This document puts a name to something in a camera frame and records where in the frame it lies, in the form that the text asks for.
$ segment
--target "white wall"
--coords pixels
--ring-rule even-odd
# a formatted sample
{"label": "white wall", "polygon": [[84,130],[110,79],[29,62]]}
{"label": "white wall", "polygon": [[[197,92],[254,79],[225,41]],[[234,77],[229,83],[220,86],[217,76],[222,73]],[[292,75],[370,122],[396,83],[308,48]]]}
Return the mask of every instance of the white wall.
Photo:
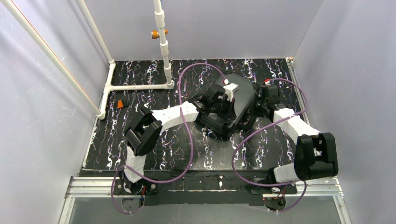
{"label": "white wall", "polygon": [[[162,59],[152,0],[85,0],[115,60]],[[171,59],[293,56],[323,0],[163,0]]]}
{"label": "white wall", "polygon": [[353,223],[395,223],[396,1],[325,0],[295,56]]}
{"label": "white wall", "polygon": [[[107,63],[75,2],[15,2],[98,104]],[[0,223],[57,223],[95,113],[2,4],[0,62]]]}

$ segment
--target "metal extrusion frame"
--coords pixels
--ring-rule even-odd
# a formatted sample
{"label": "metal extrusion frame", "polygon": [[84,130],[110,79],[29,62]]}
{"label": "metal extrusion frame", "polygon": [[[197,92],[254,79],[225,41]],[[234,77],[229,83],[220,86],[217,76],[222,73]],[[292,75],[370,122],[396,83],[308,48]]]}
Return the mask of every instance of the metal extrusion frame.
{"label": "metal extrusion frame", "polygon": [[[293,65],[287,60],[291,79],[297,83]],[[296,91],[298,101],[302,109],[305,108],[303,98],[299,91]],[[308,116],[303,114],[305,121],[309,124]],[[77,197],[111,197],[110,189],[113,177],[72,177],[65,195],[64,207],[59,220],[60,224],[68,224]],[[344,193],[339,185],[337,177],[328,177],[307,181],[307,191],[305,196],[332,196],[342,224],[350,224],[351,219],[344,203]],[[304,190],[303,182],[296,182],[297,194],[286,195],[286,197],[301,196]],[[264,194],[263,197],[272,197],[273,194]],[[123,198],[140,198],[139,195],[114,196]]]}

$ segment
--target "floor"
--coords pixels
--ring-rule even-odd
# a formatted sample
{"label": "floor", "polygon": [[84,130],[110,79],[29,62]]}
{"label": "floor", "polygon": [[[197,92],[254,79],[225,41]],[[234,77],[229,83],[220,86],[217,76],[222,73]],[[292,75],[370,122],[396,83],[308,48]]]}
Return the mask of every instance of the floor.
{"label": "floor", "polygon": [[[190,64],[205,62],[215,65],[222,71],[231,71],[251,80],[263,82],[267,78],[282,77],[291,79],[284,59],[221,59],[221,60],[173,60],[172,75],[175,83],[181,71]],[[197,66],[186,72],[182,87],[184,99],[205,92],[207,87],[219,77],[209,66]],[[163,84],[162,61],[120,61],[114,71],[113,85]],[[294,88],[280,84],[282,102],[299,111],[300,106]],[[119,99],[127,100],[129,106],[116,109]],[[125,163],[127,151],[123,138],[125,125],[139,105],[151,110],[159,110],[178,104],[176,88],[172,90],[117,91],[109,96],[106,118],[98,120],[93,131],[89,152],[84,161],[84,170],[115,170]],[[253,129],[270,121],[257,120]],[[210,129],[189,124],[194,138],[195,152],[191,169],[230,170],[233,149],[250,134],[240,131],[229,139],[218,138]],[[235,166],[240,170],[267,170],[294,160],[293,141],[282,129],[270,128],[251,138],[238,152]],[[190,144],[185,128],[181,125],[165,131],[158,139],[155,150],[148,154],[146,170],[184,169],[190,157]]]}

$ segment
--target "orange valve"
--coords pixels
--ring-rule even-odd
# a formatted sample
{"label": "orange valve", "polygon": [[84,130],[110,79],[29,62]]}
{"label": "orange valve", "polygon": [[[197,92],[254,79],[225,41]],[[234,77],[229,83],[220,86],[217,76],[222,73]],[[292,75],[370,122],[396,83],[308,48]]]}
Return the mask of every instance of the orange valve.
{"label": "orange valve", "polygon": [[158,31],[156,31],[156,30],[151,31],[151,39],[157,39],[159,37],[160,37],[160,34],[158,33]]}

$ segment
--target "orange object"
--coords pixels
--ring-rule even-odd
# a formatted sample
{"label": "orange object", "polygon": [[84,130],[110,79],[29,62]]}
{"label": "orange object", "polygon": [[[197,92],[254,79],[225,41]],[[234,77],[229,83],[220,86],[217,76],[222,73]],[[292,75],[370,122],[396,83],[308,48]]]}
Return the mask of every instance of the orange object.
{"label": "orange object", "polygon": [[123,108],[124,104],[122,103],[122,100],[118,100],[117,108]]}
{"label": "orange object", "polygon": [[157,39],[159,37],[160,37],[160,34],[158,33],[158,31],[156,31],[156,30],[151,31],[151,39]]}

